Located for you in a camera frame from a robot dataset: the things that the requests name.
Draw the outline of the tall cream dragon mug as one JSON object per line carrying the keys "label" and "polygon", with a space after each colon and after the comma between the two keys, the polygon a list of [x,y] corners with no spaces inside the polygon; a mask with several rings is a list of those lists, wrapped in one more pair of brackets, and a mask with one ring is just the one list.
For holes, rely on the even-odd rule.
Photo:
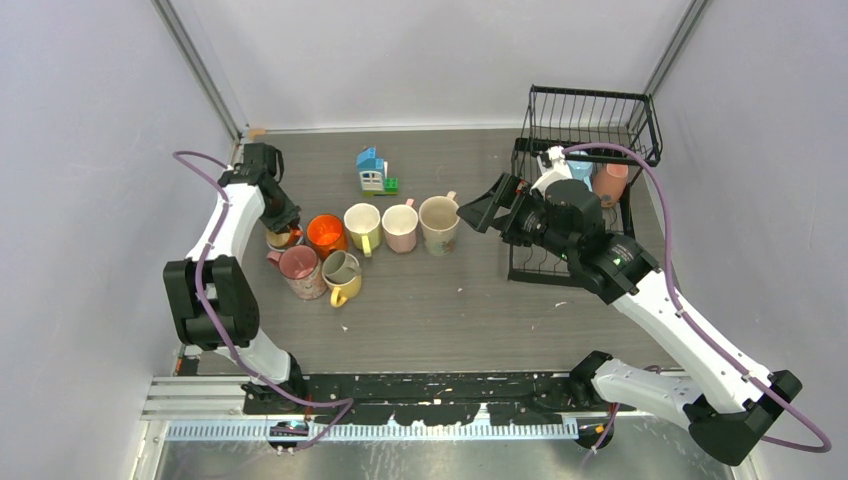
{"label": "tall cream dragon mug", "polygon": [[426,251],[433,256],[445,256],[456,245],[460,218],[457,193],[432,196],[419,207],[419,221]]}

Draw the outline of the orange mug black handle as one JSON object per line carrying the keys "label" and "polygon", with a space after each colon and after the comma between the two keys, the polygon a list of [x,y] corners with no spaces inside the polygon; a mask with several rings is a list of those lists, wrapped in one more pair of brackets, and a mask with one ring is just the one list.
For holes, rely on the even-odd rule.
{"label": "orange mug black handle", "polygon": [[344,224],[335,215],[321,214],[313,218],[307,226],[306,237],[321,260],[336,251],[348,250]]}

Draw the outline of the pink faceted mug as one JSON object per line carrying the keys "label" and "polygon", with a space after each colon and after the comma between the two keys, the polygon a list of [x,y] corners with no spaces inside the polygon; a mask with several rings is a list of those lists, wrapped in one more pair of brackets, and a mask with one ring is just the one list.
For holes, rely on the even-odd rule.
{"label": "pink faceted mug", "polygon": [[386,243],[395,253],[410,253],[417,244],[419,215],[414,203],[415,200],[409,198],[402,204],[387,208],[382,215]]}

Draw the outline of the pink patterned mug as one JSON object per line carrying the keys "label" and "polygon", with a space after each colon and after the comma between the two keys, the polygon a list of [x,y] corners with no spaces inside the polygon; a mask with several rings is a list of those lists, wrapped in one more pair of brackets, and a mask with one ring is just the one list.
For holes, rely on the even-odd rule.
{"label": "pink patterned mug", "polygon": [[283,252],[269,251],[266,260],[281,273],[299,298],[315,300],[327,291],[321,273],[322,260],[310,246],[296,245]]}

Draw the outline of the pale yellow faceted mug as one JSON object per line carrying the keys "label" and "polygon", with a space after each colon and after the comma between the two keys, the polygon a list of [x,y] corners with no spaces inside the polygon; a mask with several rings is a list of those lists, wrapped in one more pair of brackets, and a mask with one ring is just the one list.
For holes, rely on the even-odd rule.
{"label": "pale yellow faceted mug", "polygon": [[382,243],[380,210],[369,203],[357,203],[343,215],[343,224],[354,246],[370,258]]}

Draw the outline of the salmon pink mug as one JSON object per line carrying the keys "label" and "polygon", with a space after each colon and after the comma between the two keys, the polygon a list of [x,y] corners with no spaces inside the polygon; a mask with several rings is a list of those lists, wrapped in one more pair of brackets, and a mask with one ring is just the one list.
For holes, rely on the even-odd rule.
{"label": "salmon pink mug", "polygon": [[602,164],[592,181],[594,193],[603,208],[612,208],[622,197],[627,186],[629,167],[622,164]]}

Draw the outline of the black wire dish rack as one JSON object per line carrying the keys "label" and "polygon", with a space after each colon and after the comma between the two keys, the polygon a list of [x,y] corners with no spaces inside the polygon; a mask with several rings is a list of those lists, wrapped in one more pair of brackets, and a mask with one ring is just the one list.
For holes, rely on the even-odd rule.
{"label": "black wire dish rack", "polygon": [[659,162],[648,94],[532,86],[503,179],[513,281],[616,298],[657,266],[636,240],[630,189]]}

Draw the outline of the beige mug shelf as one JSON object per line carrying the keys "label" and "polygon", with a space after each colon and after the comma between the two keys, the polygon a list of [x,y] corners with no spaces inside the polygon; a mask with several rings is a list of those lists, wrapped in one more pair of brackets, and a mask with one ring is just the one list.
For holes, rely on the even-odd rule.
{"label": "beige mug shelf", "polygon": [[361,274],[357,258],[343,250],[331,253],[323,263],[322,275],[333,284],[345,284]]}

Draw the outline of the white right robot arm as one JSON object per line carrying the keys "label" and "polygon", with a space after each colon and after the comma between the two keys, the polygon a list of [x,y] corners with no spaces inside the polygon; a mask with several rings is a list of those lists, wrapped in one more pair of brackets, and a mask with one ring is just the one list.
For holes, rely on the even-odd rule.
{"label": "white right robot arm", "polygon": [[503,242],[538,246],[567,264],[576,284],[646,331],[688,374],[673,379],[593,351],[569,376],[584,410],[635,407],[686,430],[715,460],[738,466],[801,391],[788,370],[771,372],[735,348],[676,291],[633,238],[607,229],[599,198],[578,180],[544,190],[508,173],[458,216]]}

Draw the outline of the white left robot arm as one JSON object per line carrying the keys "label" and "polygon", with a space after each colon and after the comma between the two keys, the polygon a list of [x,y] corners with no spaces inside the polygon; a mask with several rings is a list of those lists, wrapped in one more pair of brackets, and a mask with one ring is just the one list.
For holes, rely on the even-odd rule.
{"label": "white left robot arm", "polygon": [[175,329],[186,346],[232,361],[250,377],[248,393],[280,412],[298,412],[307,389],[294,357],[260,327],[260,310],[241,268],[250,234],[262,224],[286,247],[302,238],[300,208],[284,192],[282,153],[266,143],[247,143],[241,160],[218,179],[203,179],[217,192],[204,232],[182,260],[169,261],[163,281]]}

